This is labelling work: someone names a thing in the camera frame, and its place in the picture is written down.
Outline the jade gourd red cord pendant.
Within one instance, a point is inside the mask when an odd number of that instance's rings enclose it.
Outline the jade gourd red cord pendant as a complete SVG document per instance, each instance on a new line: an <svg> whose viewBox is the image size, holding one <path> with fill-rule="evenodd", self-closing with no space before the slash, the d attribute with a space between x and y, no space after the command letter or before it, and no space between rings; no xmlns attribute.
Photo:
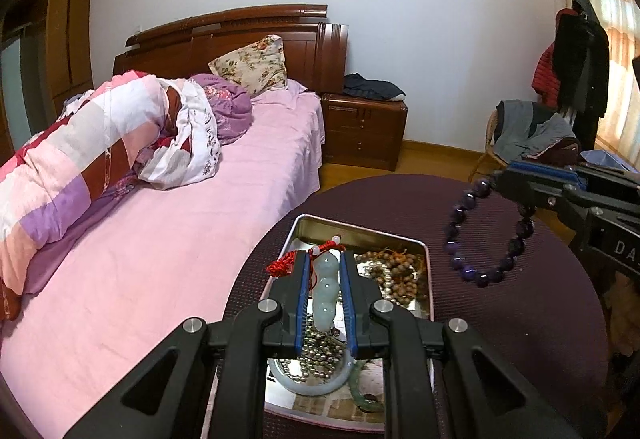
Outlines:
<svg viewBox="0 0 640 439"><path fill-rule="evenodd" d="M266 268L270 277L285 277L293 271L295 254L304 251L310 259L309 294L314 329L329 334L334 328L338 295L340 295L340 257L345 246L334 234L321 244L294 239L288 251Z"/></svg>

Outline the grey clothes on chair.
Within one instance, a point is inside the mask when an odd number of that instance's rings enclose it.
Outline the grey clothes on chair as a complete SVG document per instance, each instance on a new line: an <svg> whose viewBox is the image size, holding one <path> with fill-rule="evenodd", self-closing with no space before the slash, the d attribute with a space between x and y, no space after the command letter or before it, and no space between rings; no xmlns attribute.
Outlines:
<svg viewBox="0 0 640 439"><path fill-rule="evenodd" d="M500 101L496 113L492 151L503 162L532 161L559 167L578 163L579 141L558 112L515 99Z"/></svg>

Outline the blue grid box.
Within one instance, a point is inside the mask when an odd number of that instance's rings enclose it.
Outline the blue grid box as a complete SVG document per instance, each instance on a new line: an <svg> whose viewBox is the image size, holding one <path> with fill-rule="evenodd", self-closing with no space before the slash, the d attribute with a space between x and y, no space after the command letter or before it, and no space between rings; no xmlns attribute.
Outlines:
<svg viewBox="0 0 640 439"><path fill-rule="evenodd" d="M634 166L627 163L618 155L606 150L586 150L582 151L582 153L580 153L580 156L590 165L614 168L614 170L623 170L624 172L638 174L638 170L636 170Z"/></svg>

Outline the wicker chair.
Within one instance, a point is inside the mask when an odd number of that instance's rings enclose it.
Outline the wicker chair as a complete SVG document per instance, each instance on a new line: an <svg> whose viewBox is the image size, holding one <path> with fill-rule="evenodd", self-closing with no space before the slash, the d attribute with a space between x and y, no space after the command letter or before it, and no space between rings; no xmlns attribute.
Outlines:
<svg viewBox="0 0 640 439"><path fill-rule="evenodd" d="M498 165L499 168L504 168L506 167L506 165L508 165L508 163L505 160L501 159L500 156L498 156L494 150L494 135L495 135L495 129L497 128L497 125L498 125L498 110L495 109L491 112L487 121L484 152L476 160L474 166L472 167L472 170L469 173L469 176L468 176L469 184L480 173L480 165L482 165L487 160L494 162L495 164Z"/></svg>

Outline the pale white jade bangle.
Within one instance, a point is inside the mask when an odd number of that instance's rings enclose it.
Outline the pale white jade bangle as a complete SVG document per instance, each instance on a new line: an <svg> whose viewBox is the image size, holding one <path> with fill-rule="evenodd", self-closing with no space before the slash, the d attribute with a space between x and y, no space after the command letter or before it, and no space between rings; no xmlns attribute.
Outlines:
<svg viewBox="0 0 640 439"><path fill-rule="evenodd" d="M303 371L303 360L269 359L271 376L296 396L323 397L347 384L356 360L345 350L341 357L323 364L311 363Z"/></svg>

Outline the dark purple dotted tablecloth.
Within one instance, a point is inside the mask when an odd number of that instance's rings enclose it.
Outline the dark purple dotted tablecloth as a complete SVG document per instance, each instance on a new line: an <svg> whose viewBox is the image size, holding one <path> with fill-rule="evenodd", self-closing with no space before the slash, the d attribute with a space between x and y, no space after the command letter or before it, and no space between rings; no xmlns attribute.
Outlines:
<svg viewBox="0 0 640 439"><path fill-rule="evenodd" d="M608 373L608 335L596 291L568 247L543 223L504 281L485 289L450 269L444 229L465 182L385 175L311 196L270 229L236 277L224 313L233 317L262 295L266 267L301 214L360 225L423 242L430 253L434 315L462 318L537 388L584 438L600 438L597 408Z"/></svg>

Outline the pink metal tin box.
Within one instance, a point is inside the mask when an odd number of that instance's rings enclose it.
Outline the pink metal tin box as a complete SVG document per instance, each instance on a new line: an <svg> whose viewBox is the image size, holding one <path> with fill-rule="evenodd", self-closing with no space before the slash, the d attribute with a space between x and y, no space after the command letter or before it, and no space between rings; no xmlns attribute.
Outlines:
<svg viewBox="0 0 640 439"><path fill-rule="evenodd" d="M338 234L342 238L345 251L352 254L354 269L360 277L368 277L378 285L375 298L384 298L389 303L408 309L418 318L431 320L433 318L432 279L430 268L430 254L423 242L401 237L401 235L351 225L319 216L303 214L293 222L281 249L282 257L294 239L305 243L321 244ZM343 300L340 292L337 300L334 328L329 334L320 333L312 325L311 303L307 306L305 337L303 351L299 358L303 360L303 371L307 365L323 364L335 360L347 350L352 358L367 362L376 359L364 359L363 348L348 338L348 334L355 329L372 332L370 321L359 324L356 317L350 313L349 304ZM356 365L349 376L352 399L365 412L371 412L374 406L358 391L359 374ZM363 435L367 431L341 430L344 433L358 433Z"/></svg>

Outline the bed with pink sheet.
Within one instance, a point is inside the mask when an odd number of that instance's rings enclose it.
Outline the bed with pink sheet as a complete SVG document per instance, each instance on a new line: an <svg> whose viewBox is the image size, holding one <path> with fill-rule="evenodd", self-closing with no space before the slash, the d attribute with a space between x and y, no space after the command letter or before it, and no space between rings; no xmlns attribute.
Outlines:
<svg viewBox="0 0 640 439"><path fill-rule="evenodd" d="M288 81L250 101L214 176L125 177L32 259L20 313L1 318L1 377L38 437L64 436L182 320L218 319L255 245L317 191L318 96Z"/></svg>

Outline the hanging dark coats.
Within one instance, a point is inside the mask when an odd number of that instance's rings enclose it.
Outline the hanging dark coats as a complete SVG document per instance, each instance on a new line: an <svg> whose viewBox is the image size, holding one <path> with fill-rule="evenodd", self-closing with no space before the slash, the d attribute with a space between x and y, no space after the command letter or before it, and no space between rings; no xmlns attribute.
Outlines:
<svg viewBox="0 0 640 439"><path fill-rule="evenodd" d="M594 149L608 108L610 42L590 0L572 0L555 30L552 68L560 82L558 108L570 114L582 151Z"/></svg>

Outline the wooden nightstand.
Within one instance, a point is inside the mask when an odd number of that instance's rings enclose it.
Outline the wooden nightstand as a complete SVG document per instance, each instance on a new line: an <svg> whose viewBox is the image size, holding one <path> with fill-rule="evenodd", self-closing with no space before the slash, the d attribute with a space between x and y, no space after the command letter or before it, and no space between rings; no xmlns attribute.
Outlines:
<svg viewBox="0 0 640 439"><path fill-rule="evenodd" d="M324 94L321 105L324 162L396 170L408 114L404 101Z"/></svg>

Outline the dark folded clothes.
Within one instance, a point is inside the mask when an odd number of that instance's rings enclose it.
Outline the dark folded clothes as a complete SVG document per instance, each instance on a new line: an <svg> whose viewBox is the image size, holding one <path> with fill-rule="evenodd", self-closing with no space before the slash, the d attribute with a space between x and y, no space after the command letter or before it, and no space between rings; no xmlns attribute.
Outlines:
<svg viewBox="0 0 640 439"><path fill-rule="evenodd" d="M347 74L344 78L345 95L373 101L404 101L406 94L388 81L368 80L359 73Z"/></svg>

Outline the patterned curtain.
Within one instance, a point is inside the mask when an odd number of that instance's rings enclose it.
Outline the patterned curtain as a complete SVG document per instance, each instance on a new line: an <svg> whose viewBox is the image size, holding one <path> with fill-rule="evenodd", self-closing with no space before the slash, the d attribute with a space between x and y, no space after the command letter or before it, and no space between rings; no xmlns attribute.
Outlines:
<svg viewBox="0 0 640 439"><path fill-rule="evenodd" d="M632 62L639 55L639 6L635 0L590 0L610 42L608 110L597 141L639 166L639 85Z"/></svg>

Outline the purple blanket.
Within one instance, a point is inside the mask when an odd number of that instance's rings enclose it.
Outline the purple blanket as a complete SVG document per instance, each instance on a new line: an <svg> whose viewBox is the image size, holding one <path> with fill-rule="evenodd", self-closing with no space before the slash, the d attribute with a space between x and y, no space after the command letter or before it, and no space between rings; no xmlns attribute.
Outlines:
<svg viewBox="0 0 640 439"><path fill-rule="evenodd" d="M212 73L196 74L191 80L204 89L216 118L220 144L225 146L240 139L253 123L253 106L248 92Z"/></svg>

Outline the floral pillow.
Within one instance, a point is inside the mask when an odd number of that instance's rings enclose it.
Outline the floral pillow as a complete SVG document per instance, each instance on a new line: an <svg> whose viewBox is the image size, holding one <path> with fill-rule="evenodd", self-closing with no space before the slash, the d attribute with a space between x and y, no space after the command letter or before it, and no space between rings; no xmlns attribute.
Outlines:
<svg viewBox="0 0 640 439"><path fill-rule="evenodd" d="M271 34L210 61L210 72L239 85L250 98L288 84L283 40Z"/></svg>

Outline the wooden wardrobe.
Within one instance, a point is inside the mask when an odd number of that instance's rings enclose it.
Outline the wooden wardrobe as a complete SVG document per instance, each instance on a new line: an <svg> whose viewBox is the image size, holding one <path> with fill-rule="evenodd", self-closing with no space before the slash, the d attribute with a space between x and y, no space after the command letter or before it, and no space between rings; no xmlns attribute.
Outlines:
<svg viewBox="0 0 640 439"><path fill-rule="evenodd" d="M1 19L1 159L93 87L90 0L10 0Z"/></svg>

